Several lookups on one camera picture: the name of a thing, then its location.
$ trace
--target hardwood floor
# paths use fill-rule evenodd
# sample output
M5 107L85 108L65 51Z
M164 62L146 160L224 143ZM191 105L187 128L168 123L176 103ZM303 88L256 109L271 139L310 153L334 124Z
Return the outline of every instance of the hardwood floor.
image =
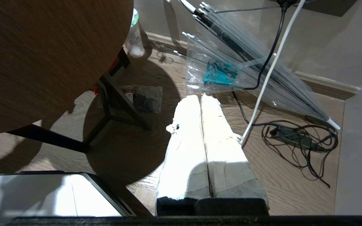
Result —
M151 123L152 131L110 122L92 143L92 150L87 155L1 133L0 173L24 170L95 173L129 203L138 215L149 216L149 212L154 213L160 165L170 139L165 127L172 122L177 103L186 96L185 60L152 50L148 59L131 59L131 62L129 68L121 69L115 74L119 84L163 86L161 113L143 113ZM245 114L250 116L256 99L242 91L237 92L237 95L244 105ZM242 134L246 123L232 94L222 93L215 97L222 103L224 115L233 131ZM316 97L335 122L341 125L344 101L317 94ZM62 112L37 123L65 136L82 140L102 117L98 100L92 92L85 92L75 100L73 110L69 110L71 113ZM122 115L120 110L115 110L115 113ZM305 124L300 116L267 105L261 108L257 122L280 119ZM322 182L313 181L307 169L296 169L281 159L263 143L260 131L260 127L253 129L244 152L258 179L265 186L270 201L270 214L333 214L340 146L326 159L325 180L331 185L328 189ZM288 147L282 147L280 151L293 160L292 151ZM315 169L319 169L322 156L322 153L312 155Z

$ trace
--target baseboard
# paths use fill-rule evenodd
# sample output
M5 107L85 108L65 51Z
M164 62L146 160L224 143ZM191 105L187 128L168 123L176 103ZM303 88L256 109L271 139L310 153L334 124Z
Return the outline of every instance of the baseboard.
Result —
M180 53L187 54L188 43L182 40L173 40L170 37L146 32L143 43L145 47L173 53L177 50ZM341 100L347 100L355 96L360 87L351 86L332 79L316 76L308 73L295 71L296 75L302 79L315 93L331 96Z

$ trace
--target round table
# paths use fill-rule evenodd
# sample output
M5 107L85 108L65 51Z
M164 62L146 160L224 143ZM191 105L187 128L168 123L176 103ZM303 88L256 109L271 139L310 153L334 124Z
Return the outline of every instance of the round table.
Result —
M0 133L69 108L124 43L131 0L0 1Z

